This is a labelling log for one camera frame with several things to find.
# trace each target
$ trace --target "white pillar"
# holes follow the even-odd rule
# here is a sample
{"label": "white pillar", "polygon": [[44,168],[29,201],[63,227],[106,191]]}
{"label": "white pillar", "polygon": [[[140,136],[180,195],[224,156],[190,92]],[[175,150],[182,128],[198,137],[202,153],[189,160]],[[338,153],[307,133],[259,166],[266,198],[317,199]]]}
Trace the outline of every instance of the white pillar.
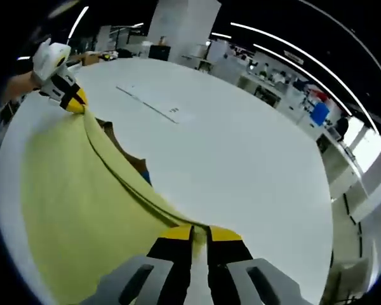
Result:
{"label": "white pillar", "polygon": [[357,147],[357,145],[360,143],[360,141],[364,138],[367,130],[368,130],[368,127],[366,125],[363,125],[363,127],[361,127],[360,131],[358,132],[353,142],[349,146],[351,151],[353,151]]}
{"label": "white pillar", "polygon": [[95,51],[106,51],[109,42],[111,25],[104,25],[100,28],[96,37]]}
{"label": "white pillar", "polygon": [[182,55],[207,42],[220,6],[217,0],[159,0],[147,40],[158,43],[166,36],[169,61],[184,64]]}

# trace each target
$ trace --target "yellow cloth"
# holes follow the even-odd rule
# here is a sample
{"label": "yellow cloth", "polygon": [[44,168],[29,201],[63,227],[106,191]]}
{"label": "yellow cloth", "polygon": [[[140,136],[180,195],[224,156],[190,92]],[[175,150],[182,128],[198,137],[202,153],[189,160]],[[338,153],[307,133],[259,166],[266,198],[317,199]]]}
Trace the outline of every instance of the yellow cloth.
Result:
{"label": "yellow cloth", "polygon": [[169,227],[204,227],[156,194],[87,110],[29,142],[22,212],[34,262],[60,304],[93,294],[103,275],[146,254]]}

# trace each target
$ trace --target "table surface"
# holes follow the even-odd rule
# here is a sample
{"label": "table surface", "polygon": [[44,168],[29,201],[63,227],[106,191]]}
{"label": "table surface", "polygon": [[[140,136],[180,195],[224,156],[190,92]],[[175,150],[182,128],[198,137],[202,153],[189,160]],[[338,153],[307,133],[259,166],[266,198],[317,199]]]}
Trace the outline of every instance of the table surface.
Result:
{"label": "table surface", "polygon": [[[91,111],[113,122],[124,150],[147,159],[158,193],[191,219],[239,233],[252,256],[267,259],[300,285],[304,298],[319,303],[333,228],[329,187],[313,140],[253,95],[172,63],[121,59],[82,67],[77,78]],[[154,107],[177,107],[182,119],[174,124],[116,86]],[[53,301],[23,224],[20,165],[26,141],[66,115],[30,94],[0,149],[4,240],[24,279],[48,304]],[[198,302],[212,304],[208,288],[204,294]]]}

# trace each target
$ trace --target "ceiling light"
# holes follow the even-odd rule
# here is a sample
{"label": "ceiling light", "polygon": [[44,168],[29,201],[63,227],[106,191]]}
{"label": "ceiling light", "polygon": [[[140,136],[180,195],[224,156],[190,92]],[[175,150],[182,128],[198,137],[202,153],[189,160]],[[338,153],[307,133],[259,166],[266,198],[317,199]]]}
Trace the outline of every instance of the ceiling light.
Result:
{"label": "ceiling light", "polygon": [[48,18],[52,19],[56,16],[61,15],[62,13],[65,13],[67,10],[69,10],[71,7],[73,7],[75,4],[79,3],[79,0],[72,0],[72,1],[64,1],[66,3],[61,4],[57,8],[55,8],[49,15]]}
{"label": "ceiling light", "polygon": [[371,53],[371,51],[367,48],[367,46],[356,36],[354,35],[353,33],[355,33],[356,31],[354,29],[348,29],[344,24],[342,24],[341,22],[339,22],[337,19],[333,18],[333,16],[329,15],[327,12],[321,10],[320,8],[318,8],[317,6],[314,6],[312,3],[309,3],[305,0],[298,0],[300,1],[301,3],[304,3],[306,4],[307,6],[310,6],[311,8],[313,8],[314,10],[320,12],[321,14],[323,14],[324,16],[328,17],[330,20],[334,21],[337,25],[339,25],[343,30],[345,30],[348,34],[351,35],[351,37],[353,37],[353,39],[355,41],[357,41],[362,47],[363,49],[368,53],[368,55],[372,58],[372,60],[374,61],[374,63],[377,65],[377,67],[380,69],[381,71],[381,64],[378,62],[378,60],[375,58],[374,54]]}
{"label": "ceiling light", "polygon": [[214,35],[214,36],[224,37],[224,38],[227,38],[227,39],[231,39],[231,36],[229,36],[229,35],[219,34],[219,33],[211,33],[211,34]]}
{"label": "ceiling light", "polygon": [[275,40],[278,40],[288,46],[290,46],[291,48],[299,51],[300,53],[304,54],[306,57],[310,58],[311,60],[313,60],[315,63],[317,63],[318,65],[320,65],[326,72],[328,72],[331,76],[333,76],[339,84],[342,85],[342,87],[349,93],[349,95],[356,101],[356,103],[358,104],[358,106],[360,106],[360,109],[364,112],[365,116],[367,117],[368,121],[371,123],[371,126],[373,127],[373,129],[375,130],[375,133],[379,134],[378,132],[378,129],[377,129],[377,126],[375,126],[375,123],[374,121],[371,119],[371,116],[370,114],[368,113],[368,111],[364,108],[364,106],[362,105],[362,103],[360,102],[360,100],[355,96],[355,94],[350,90],[350,88],[345,84],[343,83],[343,81],[335,74],[333,73],[329,68],[327,68],[327,66],[325,66],[324,64],[322,64],[320,61],[318,61],[316,58],[314,58],[312,55],[308,54],[307,52],[305,52],[304,50],[302,50],[301,48],[295,46],[294,44],[291,44],[289,41],[286,41],[280,37],[277,37],[275,35],[272,35],[270,33],[267,33],[267,32],[264,32],[263,30],[258,30],[258,29],[255,29],[253,27],[248,27],[247,25],[243,25],[243,24],[236,24],[234,22],[231,22],[231,25],[234,25],[236,27],[242,27],[244,29],[248,29],[248,30],[251,30],[251,31],[254,31],[254,32],[257,32],[257,33],[260,33],[260,34],[263,34],[263,35],[266,35],[268,37],[271,37]]}
{"label": "ceiling light", "polygon": [[72,27],[72,29],[70,30],[70,33],[68,35],[68,40],[72,37],[72,35],[74,34],[74,31],[78,25],[78,23],[81,21],[83,15],[86,13],[86,11],[88,10],[89,6],[85,6],[83,8],[83,10],[81,11],[81,13],[79,14],[79,16],[77,17],[76,21],[75,21],[75,24],[74,26]]}
{"label": "ceiling light", "polygon": [[304,68],[301,66],[297,65],[295,62],[292,62],[291,60],[287,59],[286,57],[281,56],[280,54],[275,53],[274,51],[268,50],[267,48],[264,48],[263,46],[259,46],[257,44],[253,44],[256,48],[259,48],[261,50],[264,50],[270,54],[273,54],[274,56],[277,56],[278,58],[284,60],[285,62],[288,62],[290,65],[294,66],[298,70],[302,71],[306,75],[308,75],[311,79],[313,79],[315,82],[317,82],[319,85],[321,85],[329,94],[342,106],[342,108],[350,115],[352,116],[352,113],[350,110],[343,104],[343,102],[328,88],[326,87],[320,80],[315,78],[311,73],[307,72]]}

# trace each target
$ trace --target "led strip light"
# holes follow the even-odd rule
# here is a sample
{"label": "led strip light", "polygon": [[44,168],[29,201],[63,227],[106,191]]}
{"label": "led strip light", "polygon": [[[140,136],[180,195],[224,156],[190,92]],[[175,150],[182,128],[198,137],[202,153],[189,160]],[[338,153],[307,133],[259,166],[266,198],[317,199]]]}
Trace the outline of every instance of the led strip light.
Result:
{"label": "led strip light", "polygon": [[[360,100],[356,97],[356,95],[353,93],[353,91],[350,90],[350,88],[335,74],[333,73],[329,68],[327,68],[327,66],[325,66],[324,64],[322,64],[320,61],[318,61],[316,58],[314,58],[312,55],[308,54],[307,52],[305,52],[304,50],[302,50],[301,48],[295,46],[294,44],[291,44],[289,41],[286,41],[280,37],[277,37],[275,35],[272,35],[270,33],[267,33],[267,32],[264,32],[263,30],[258,30],[258,29],[255,29],[253,27],[248,27],[247,25],[243,25],[243,24],[237,24],[237,23],[234,23],[234,22],[231,22],[231,25],[235,26],[235,27],[241,27],[243,29],[247,29],[247,30],[251,30],[251,31],[254,31],[254,32],[257,32],[257,33],[260,33],[260,34],[263,34],[263,35],[266,35],[268,37],[271,37],[275,40],[278,40],[288,46],[290,46],[291,48],[299,51],[300,53],[304,54],[306,57],[308,57],[309,59],[313,60],[315,63],[317,63],[318,65],[320,65],[327,73],[329,73],[331,76],[333,76],[340,85],[342,85],[342,87],[349,93],[349,95],[356,101],[356,103],[358,104],[358,106],[360,107],[360,109],[364,112],[365,116],[367,117],[368,121],[371,123],[371,126],[373,127],[374,131],[376,134],[380,134],[378,132],[378,129],[377,129],[377,126],[375,125],[373,119],[371,118],[370,114],[368,113],[368,111],[364,108],[364,105],[360,102]],[[344,104],[342,103],[341,100],[338,100],[339,103],[342,105],[342,107],[347,111],[347,107],[344,106]]]}
{"label": "led strip light", "polygon": [[304,4],[306,4],[307,6],[310,6],[311,8],[313,8],[314,10],[320,12],[321,14],[323,14],[324,16],[328,17],[330,20],[334,21],[337,25],[339,25],[343,30],[345,30],[348,34],[351,35],[351,37],[353,37],[354,40],[356,40],[362,47],[363,49],[369,54],[369,56],[372,58],[372,60],[374,61],[374,63],[377,65],[377,67],[380,69],[381,71],[381,64],[379,63],[379,61],[375,58],[374,54],[371,53],[371,51],[366,47],[366,45],[356,36],[354,35],[354,30],[349,30],[344,24],[342,24],[341,22],[339,22],[336,18],[333,18],[333,16],[331,16],[330,14],[328,14],[327,12],[321,10],[320,8],[318,8],[317,6],[314,6],[312,3],[309,3],[305,0],[298,0]]}
{"label": "led strip light", "polygon": [[297,65],[295,62],[292,62],[291,60],[287,59],[286,57],[283,57],[281,56],[280,54],[278,53],[275,53],[274,51],[271,51],[271,50],[268,50],[267,48],[264,48],[263,46],[259,46],[257,44],[253,44],[253,46],[255,46],[256,48],[259,48],[263,51],[266,51],[270,54],[273,54],[274,56],[277,56],[278,58],[284,60],[285,62],[288,62],[290,65],[294,66],[295,68],[297,68],[298,70],[302,71],[303,73],[305,73],[306,75],[308,75],[310,78],[312,78],[315,82],[319,83],[324,89],[326,89],[326,91],[343,107],[343,109],[350,115],[352,116],[352,113],[350,112],[350,110],[343,104],[343,102],[328,88],[326,87],[320,80],[318,80],[317,78],[315,78],[311,73],[307,72],[304,68],[302,68],[301,66]]}
{"label": "led strip light", "polygon": [[69,33],[69,35],[68,35],[68,42],[69,42],[69,39],[70,39],[70,38],[72,37],[72,35],[74,34],[74,31],[75,31],[77,25],[78,25],[79,22],[81,21],[83,15],[86,13],[86,11],[88,10],[88,8],[89,8],[89,6],[85,6],[85,7],[83,8],[83,10],[81,11],[81,13],[79,14],[79,16],[77,17],[77,19],[76,19],[76,21],[75,21],[75,23],[74,23],[74,26],[71,28],[70,33]]}
{"label": "led strip light", "polygon": [[231,39],[231,36],[229,36],[229,35],[219,34],[219,33],[211,33],[211,34],[214,35],[214,36],[224,37],[224,38]]}

